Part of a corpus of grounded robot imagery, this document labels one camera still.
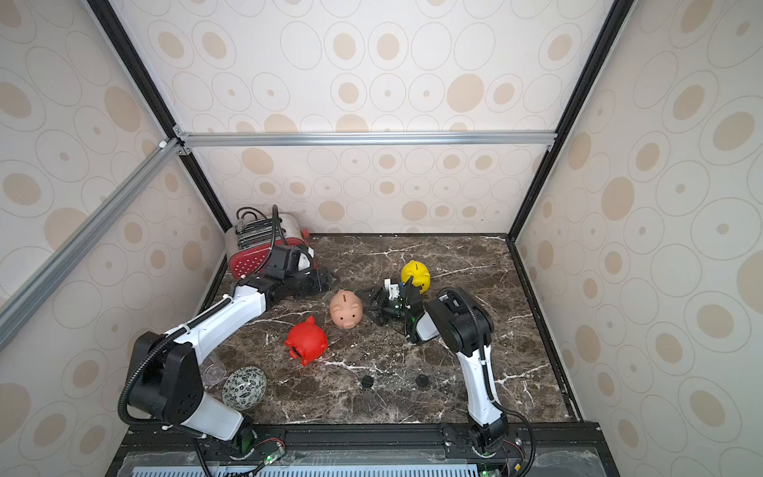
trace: piggy bank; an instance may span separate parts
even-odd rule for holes
[[[421,287],[421,293],[429,289],[431,281],[430,273],[422,262],[411,260],[403,267],[400,277],[401,282],[407,282],[410,277],[414,277],[414,286]]]
[[[329,347],[326,334],[315,324],[315,318],[309,317],[304,323],[300,323],[288,332],[286,346],[290,348],[288,354],[293,359],[300,359],[302,366],[307,366],[315,361]]]
[[[348,330],[360,323],[363,316],[363,302],[354,293],[339,290],[329,304],[331,321],[340,328]]]

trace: marble table surface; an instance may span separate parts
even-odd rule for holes
[[[425,298],[446,286],[475,296],[495,322],[492,361],[499,399],[531,421],[566,421],[567,411],[502,237],[312,237],[316,262],[336,270],[340,288],[356,290],[400,279],[405,263],[430,270]],[[230,287],[228,273],[217,294]],[[263,400],[246,411],[260,424],[466,422],[467,397],[459,362],[441,339],[407,343],[367,317],[352,330],[328,314],[334,292],[286,300],[240,328],[217,348],[227,372],[258,366],[268,379]],[[303,367],[288,355],[286,335],[309,316],[325,331],[329,349]],[[360,385],[364,376],[371,388]],[[420,387],[417,377],[429,385]],[[221,398],[222,383],[208,391]]]

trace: wall panel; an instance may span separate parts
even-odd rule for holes
[[[163,135],[73,0],[0,18],[0,306]]]
[[[134,341],[190,319],[222,253],[171,160],[0,352],[0,475],[104,475]]]
[[[646,0],[517,242],[621,475],[757,475],[763,4]]]
[[[185,131],[554,129],[610,0],[124,0]]]
[[[195,148],[231,219],[277,204],[312,232],[505,233],[543,144]]]

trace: red toaster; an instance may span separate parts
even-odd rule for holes
[[[297,219],[289,214],[279,214],[281,230],[287,245],[302,245],[307,235],[299,230]],[[254,220],[238,227],[231,227],[225,233],[225,247],[227,250],[228,267],[234,277],[240,278],[250,275],[257,270],[260,263],[268,255],[270,239],[272,236],[271,218]],[[275,244],[283,244],[281,236],[276,235]]]

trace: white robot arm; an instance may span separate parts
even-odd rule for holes
[[[406,339],[413,344],[442,337],[459,358],[464,373],[475,449],[486,453],[500,445],[507,419],[495,390],[490,361],[494,325],[486,310],[460,288],[444,288],[437,298],[425,302],[412,279],[405,283],[387,279],[383,286],[357,295],[366,303],[364,312],[374,323],[402,324]]]
[[[233,296],[225,295],[165,334],[147,332],[138,338],[117,406],[120,419],[129,425],[162,424],[210,435],[224,441],[233,456],[245,456],[253,444],[251,421],[204,392],[199,364],[273,303],[326,292],[334,278],[327,269],[313,267],[307,247],[273,247],[265,273],[240,280]],[[130,416],[128,404],[152,418]]]

